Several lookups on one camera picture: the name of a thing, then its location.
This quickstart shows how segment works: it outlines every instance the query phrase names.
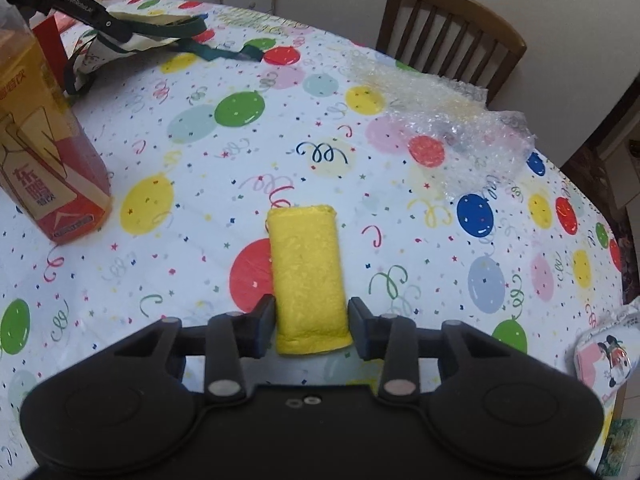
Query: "brown chair back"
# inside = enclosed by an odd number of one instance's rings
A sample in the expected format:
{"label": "brown chair back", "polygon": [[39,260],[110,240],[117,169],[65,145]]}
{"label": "brown chair back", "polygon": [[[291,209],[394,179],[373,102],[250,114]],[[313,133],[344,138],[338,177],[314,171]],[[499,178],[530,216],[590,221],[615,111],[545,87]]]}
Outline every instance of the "brown chair back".
{"label": "brown chair back", "polygon": [[[385,13],[382,18],[382,25],[380,26],[380,34],[378,36],[378,42],[376,43],[376,50],[383,54],[388,54],[397,60],[401,60],[407,44],[409,43],[409,38],[414,32],[414,27],[416,25],[420,9],[422,8],[422,4],[425,3],[427,6],[431,6],[431,10],[424,22],[424,25],[422,26],[422,30],[415,42],[414,50],[407,64],[424,73],[431,71],[434,62],[440,53],[440,49],[445,43],[451,23],[454,20],[461,22],[460,30],[451,43],[447,55],[444,57],[440,67],[437,70],[433,70],[433,73],[440,76],[447,75],[453,60],[459,57],[456,56],[456,54],[458,54],[465,35],[469,32],[473,35],[473,40],[462,57],[462,60],[460,60],[455,72],[450,77],[457,80],[464,80],[475,85],[482,75],[482,72],[487,68],[490,59],[496,51],[496,47],[498,44],[501,44],[506,48],[507,52],[502,61],[498,64],[498,67],[489,83],[486,85],[488,90],[487,103],[495,97],[498,90],[500,90],[509,74],[511,74],[514,67],[527,50],[527,45],[520,34],[518,34],[507,21],[478,2],[473,0],[415,0],[411,15],[409,15],[409,19],[406,22],[404,31],[402,32],[398,49],[396,53],[392,55],[388,52],[388,48],[394,31],[394,26],[396,24],[396,19],[398,18],[398,10],[400,9],[401,1],[402,0],[386,0]],[[431,46],[423,66],[418,67],[418,59],[421,58],[420,54],[422,54],[423,48],[427,43],[431,27],[439,12],[445,14],[446,18],[434,40],[433,45]],[[483,39],[490,40],[484,56],[482,56],[482,59],[479,61],[475,70],[471,73],[471,76],[465,79],[463,77],[467,72],[469,62]]]}

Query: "clear plastic wrap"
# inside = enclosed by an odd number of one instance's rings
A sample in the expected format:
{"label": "clear plastic wrap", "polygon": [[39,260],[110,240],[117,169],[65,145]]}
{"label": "clear plastic wrap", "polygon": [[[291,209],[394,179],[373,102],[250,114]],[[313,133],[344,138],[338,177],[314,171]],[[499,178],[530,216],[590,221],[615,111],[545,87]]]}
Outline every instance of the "clear plastic wrap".
{"label": "clear plastic wrap", "polygon": [[492,112],[486,89],[376,62],[357,53],[350,77],[385,96],[388,121],[447,198],[482,192],[516,177],[534,149],[520,112]]}

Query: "balloon print tablecloth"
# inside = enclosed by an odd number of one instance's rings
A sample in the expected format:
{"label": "balloon print tablecloth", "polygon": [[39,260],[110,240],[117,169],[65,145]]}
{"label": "balloon print tablecloth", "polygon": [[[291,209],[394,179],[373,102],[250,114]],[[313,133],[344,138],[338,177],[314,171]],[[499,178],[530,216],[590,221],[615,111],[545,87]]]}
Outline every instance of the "balloon print tablecloth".
{"label": "balloon print tablecloth", "polygon": [[[430,173],[442,161],[412,154],[384,115],[388,96],[348,79],[349,51],[394,60],[249,10],[171,0],[118,9],[203,15],[197,41],[249,43],[264,60],[156,49],[100,70],[74,106],[111,172],[113,212],[99,232],[55,247],[0,196],[1,477],[33,467],[17,421],[35,384],[159,317],[205,324],[271,292],[273,207],[336,209],[347,295],[374,314],[428,328],[463,320],[560,370],[572,372],[577,335],[621,304],[607,223],[542,154],[507,188],[489,178],[482,192],[444,199]],[[87,29],[71,29],[66,45]],[[436,363],[421,361],[422,389],[433,390]],[[244,366],[249,383],[375,384],[381,370],[351,348],[272,350]],[[202,373],[190,358],[185,384],[202,390]]]}

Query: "mickey mouse cartoon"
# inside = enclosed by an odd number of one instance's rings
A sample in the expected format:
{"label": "mickey mouse cartoon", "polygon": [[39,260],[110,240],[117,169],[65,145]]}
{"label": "mickey mouse cartoon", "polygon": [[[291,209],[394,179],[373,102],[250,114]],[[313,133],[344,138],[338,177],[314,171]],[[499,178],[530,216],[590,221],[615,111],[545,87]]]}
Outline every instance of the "mickey mouse cartoon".
{"label": "mickey mouse cartoon", "polygon": [[617,383],[625,381],[631,373],[631,364],[626,355],[626,351],[620,346],[622,341],[618,341],[612,335],[607,336],[607,343],[598,343],[600,351],[607,356],[611,370],[609,387],[613,388]]}

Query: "table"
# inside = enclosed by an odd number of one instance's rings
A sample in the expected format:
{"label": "table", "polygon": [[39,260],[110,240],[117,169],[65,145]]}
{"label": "table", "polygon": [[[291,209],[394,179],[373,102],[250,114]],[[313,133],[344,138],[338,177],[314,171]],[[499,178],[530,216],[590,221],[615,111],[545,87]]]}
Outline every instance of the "table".
{"label": "table", "polygon": [[[24,335],[21,351],[0,359],[3,477],[33,465],[17,417],[35,384],[159,317],[204,324],[250,311],[271,291],[271,207],[336,209],[347,295],[374,314],[427,328],[460,319],[560,370],[572,372],[577,335],[622,303],[609,226],[543,155],[510,188],[442,199],[428,169],[396,146],[386,98],[345,75],[354,49],[394,60],[248,10],[173,0],[110,7],[123,9],[204,15],[199,41],[266,53],[255,64],[157,50],[100,71],[74,106],[111,172],[114,209],[100,232],[55,247],[0,197],[2,300],[28,310],[19,326],[0,324],[0,343],[9,329]],[[65,44],[86,29],[72,28]],[[348,348],[306,358],[270,351],[244,368],[249,384],[373,385],[381,365]],[[425,391],[438,386],[433,360],[421,360],[420,378]],[[184,383],[201,382],[202,359],[189,358]]]}

